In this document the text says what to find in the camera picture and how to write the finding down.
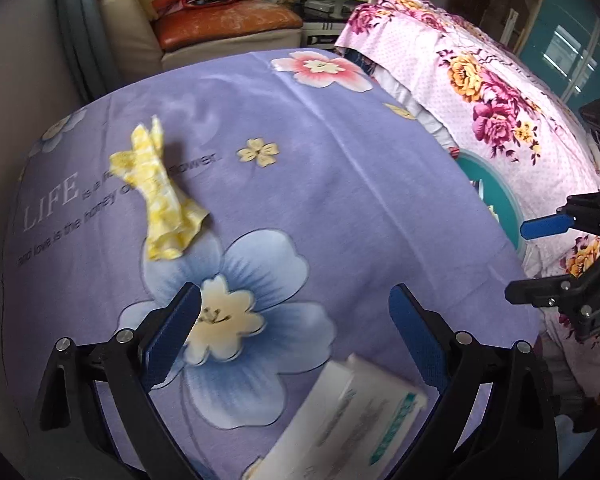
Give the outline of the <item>pink floral quilt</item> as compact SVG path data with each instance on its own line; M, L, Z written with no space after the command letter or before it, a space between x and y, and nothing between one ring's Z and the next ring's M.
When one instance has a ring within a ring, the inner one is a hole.
M600 151L562 101L499 44L428 0L357 6L337 47L363 66L447 150L494 169L524 220L568 195L600 191ZM530 278L578 278L600 258L600 236L569 230L524 243ZM600 405L600 334L576 339L557 308L541 313L541 348L569 400Z

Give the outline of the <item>teal plastic trash bin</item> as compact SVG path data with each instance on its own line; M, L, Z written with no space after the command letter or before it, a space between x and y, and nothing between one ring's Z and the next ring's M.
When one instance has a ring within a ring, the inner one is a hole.
M524 216L504 178L483 158L470 151L460 150L455 160L492 216L498 220L518 257L523 259L526 242L520 235L520 226Z

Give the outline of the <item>orange leather seat cushion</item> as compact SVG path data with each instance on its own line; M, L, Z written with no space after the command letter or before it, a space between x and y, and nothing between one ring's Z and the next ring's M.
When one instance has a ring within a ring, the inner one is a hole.
M222 6L185 8L154 21L152 29L164 52L194 44L302 27L286 6L266 0L240 0Z

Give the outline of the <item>purple floral bed sheet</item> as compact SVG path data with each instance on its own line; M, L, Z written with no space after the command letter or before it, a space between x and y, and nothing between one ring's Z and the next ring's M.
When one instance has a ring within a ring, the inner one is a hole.
M25 422L59 338L107 340L188 282L201 324L152 400L210 479L251 476L330 361L420 384L389 314L396 284L483 344L538 336L538 315L504 297L515 249L455 160L377 84L315 88L283 57L131 84L29 155L4 249L3 354ZM143 197L108 171L153 119L170 178L208 212L170 261L147 258Z

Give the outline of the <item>teal cabinet with glass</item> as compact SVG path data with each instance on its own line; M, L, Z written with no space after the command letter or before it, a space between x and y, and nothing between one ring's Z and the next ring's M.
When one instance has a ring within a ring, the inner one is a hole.
M519 58L573 112L600 99L600 18L590 0L542 0Z

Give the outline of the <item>beige sofa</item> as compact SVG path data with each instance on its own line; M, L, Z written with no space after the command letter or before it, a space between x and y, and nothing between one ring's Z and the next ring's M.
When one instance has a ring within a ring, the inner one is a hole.
M214 58L298 48L302 19L268 0L184 8L182 0L96 0L124 84Z

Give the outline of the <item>white mask package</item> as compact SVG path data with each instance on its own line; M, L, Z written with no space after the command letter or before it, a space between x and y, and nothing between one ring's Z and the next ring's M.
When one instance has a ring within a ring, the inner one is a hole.
M354 354L330 361L270 452L242 476L378 479L426 407L422 390Z

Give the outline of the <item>black electronics stack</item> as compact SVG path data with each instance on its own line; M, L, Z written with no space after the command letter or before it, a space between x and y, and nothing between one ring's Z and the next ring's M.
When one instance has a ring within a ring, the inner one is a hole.
M334 52L336 42L357 6L367 0L297 0L294 12L302 18L301 45Z

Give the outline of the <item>yellow crumpled napkin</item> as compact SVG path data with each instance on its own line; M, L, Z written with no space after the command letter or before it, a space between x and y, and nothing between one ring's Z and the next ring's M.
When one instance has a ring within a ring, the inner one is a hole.
M181 258L201 232L209 211L184 193L164 166L164 132L160 119L138 124L131 133L132 148L109 156L109 171L140 193L146 205L146 257Z

